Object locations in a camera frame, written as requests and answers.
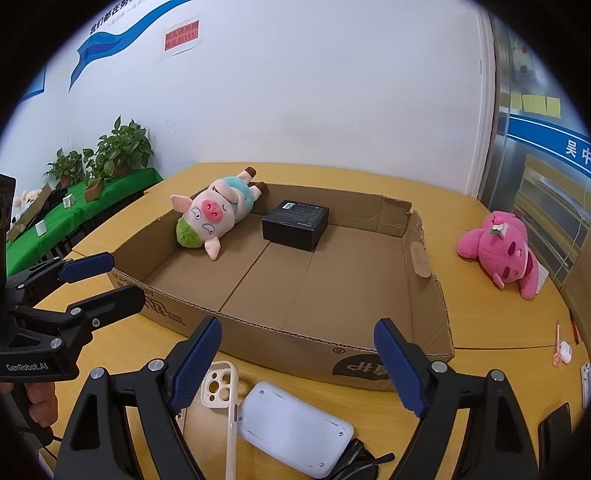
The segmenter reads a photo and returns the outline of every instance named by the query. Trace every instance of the black box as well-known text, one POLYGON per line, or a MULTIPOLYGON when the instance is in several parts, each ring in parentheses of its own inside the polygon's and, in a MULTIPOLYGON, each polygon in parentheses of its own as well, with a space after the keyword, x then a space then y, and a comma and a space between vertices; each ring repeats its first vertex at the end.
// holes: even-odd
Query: black box
POLYGON ((326 207, 284 200, 262 220, 262 237, 312 252, 329 224, 326 207))

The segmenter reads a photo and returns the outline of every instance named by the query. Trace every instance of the green tablecloth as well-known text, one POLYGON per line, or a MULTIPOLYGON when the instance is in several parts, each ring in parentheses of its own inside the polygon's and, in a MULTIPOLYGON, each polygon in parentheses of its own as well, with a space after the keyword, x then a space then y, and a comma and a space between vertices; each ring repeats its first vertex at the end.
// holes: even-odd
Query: green tablecloth
POLYGON ((98 213, 127 198, 134 193, 145 190, 162 181, 162 177, 153 168, 134 170, 129 175, 105 182, 103 192, 96 200, 86 203, 84 199, 84 183, 79 183, 68 189, 73 194, 75 203, 70 208, 64 208, 61 203, 49 212, 44 220, 47 233, 37 236, 35 226, 31 225, 14 242, 7 242, 7 273, 14 275, 26 268, 32 267, 43 255, 74 232, 85 221, 98 213))

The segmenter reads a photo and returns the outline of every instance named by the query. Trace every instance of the phone case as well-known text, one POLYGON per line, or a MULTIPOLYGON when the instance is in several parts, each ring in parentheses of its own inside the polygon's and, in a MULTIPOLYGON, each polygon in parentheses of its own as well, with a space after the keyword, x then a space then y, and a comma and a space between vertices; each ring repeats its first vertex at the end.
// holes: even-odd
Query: phone case
POLYGON ((238 432, 238 369, 212 363, 191 406, 177 423, 207 480, 235 480, 238 432))
POLYGON ((565 403, 538 425, 540 471, 564 448, 571 436, 570 406, 565 403))

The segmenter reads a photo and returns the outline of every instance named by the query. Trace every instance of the open cardboard box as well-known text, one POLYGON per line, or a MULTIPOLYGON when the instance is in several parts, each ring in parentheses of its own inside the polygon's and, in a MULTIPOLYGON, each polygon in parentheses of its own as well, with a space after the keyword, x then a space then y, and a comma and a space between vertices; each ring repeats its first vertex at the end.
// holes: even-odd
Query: open cardboard box
POLYGON ((204 249, 179 247, 180 214, 171 209, 113 253, 111 282, 139 285, 146 293, 142 313, 155 322, 190 336, 213 314, 222 322, 222 351, 314 380, 393 389, 374 348, 374 325, 383 317, 433 360, 453 357, 443 292, 409 202, 268 187, 222 238, 215 262, 204 249), (283 200, 330 209, 314 252, 263 239, 263 216, 283 200))

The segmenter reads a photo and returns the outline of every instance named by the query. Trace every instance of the finger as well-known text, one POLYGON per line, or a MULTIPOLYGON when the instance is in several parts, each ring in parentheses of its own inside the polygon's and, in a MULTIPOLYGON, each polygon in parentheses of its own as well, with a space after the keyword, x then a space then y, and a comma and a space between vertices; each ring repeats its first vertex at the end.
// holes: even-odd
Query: finger
POLYGON ((31 405, 29 415, 43 428, 53 425, 57 422, 57 397, 31 405))
POLYGON ((56 396, 56 385, 53 382, 27 384, 27 394, 31 403, 39 403, 56 396))
POLYGON ((8 395, 13 388, 14 385, 11 383, 0 383, 0 395, 8 395))

